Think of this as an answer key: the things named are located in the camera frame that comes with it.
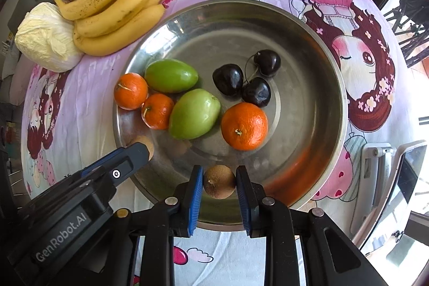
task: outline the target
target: cloud print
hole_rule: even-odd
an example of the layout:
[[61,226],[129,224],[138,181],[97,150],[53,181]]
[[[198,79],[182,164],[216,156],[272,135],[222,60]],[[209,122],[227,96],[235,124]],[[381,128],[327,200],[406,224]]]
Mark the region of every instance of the cloud print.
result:
[[213,261],[212,256],[209,256],[208,253],[205,253],[197,249],[196,247],[189,249],[188,251],[186,251],[186,253],[190,259],[193,259],[194,261],[200,263],[210,263],[211,261]]

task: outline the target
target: tangerine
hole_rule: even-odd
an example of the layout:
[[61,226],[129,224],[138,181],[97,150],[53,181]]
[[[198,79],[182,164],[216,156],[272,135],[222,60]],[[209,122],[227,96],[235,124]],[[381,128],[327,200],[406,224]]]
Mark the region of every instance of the tangerine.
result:
[[117,81],[114,87],[114,101],[126,110],[133,110],[143,105],[147,98],[147,83],[137,73],[127,73]]
[[268,118],[252,103],[240,102],[229,108],[220,122],[224,140],[234,149],[258,148],[268,133]]
[[142,107],[142,119],[154,130],[168,129],[168,122],[174,102],[163,94],[153,94],[148,97]]

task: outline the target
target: cartoon eye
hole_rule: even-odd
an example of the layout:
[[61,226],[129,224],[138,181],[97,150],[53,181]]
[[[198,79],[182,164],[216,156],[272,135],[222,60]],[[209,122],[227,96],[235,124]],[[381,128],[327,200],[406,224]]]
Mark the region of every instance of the cartoon eye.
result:
[[368,66],[373,66],[375,64],[374,58],[372,57],[372,55],[367,52],[364,51],[362,53],[362,57],[363,57],[363,61],[368,65]]

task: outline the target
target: table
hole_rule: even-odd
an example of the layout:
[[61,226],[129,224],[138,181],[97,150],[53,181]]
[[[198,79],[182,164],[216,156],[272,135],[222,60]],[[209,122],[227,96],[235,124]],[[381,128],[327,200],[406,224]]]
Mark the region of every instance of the table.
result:
[[[164,0],[165,17],[204,0]],[[307,23],[325,42],[345,82],[348,130],[340,159],[328,181],[306,204],[323,208],[351,236],[359,192],[360,150],[367,142],[394,147],[416,139],[417,116],[409,72],[389,24],[371,0],[258,0]],[[116,148],[112,129],[113,87],[137,42],[117,53],[85,55],[69,72],[35,67],[24,104],[21,156],[33,198],[64,176]],[[118,188],[114,209],[149,207],[130,180]],[[244,232],[198,229],[177,239],[178,285],[262,284],[265,241]]]

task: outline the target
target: green fruit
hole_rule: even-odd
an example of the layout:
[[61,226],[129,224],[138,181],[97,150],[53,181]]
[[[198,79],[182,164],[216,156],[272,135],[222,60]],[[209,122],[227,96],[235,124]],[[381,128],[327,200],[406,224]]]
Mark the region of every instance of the green fruit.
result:
[[146,68],[145,80],[153,90],[175,93],[193,87],[198,81],[198,73],[182,61],[166,58]]
[[180,140],[191,140],[209,132],[220,112],[220,102],[208,91],[195,89],[184,94],[173,107],[169,132]]

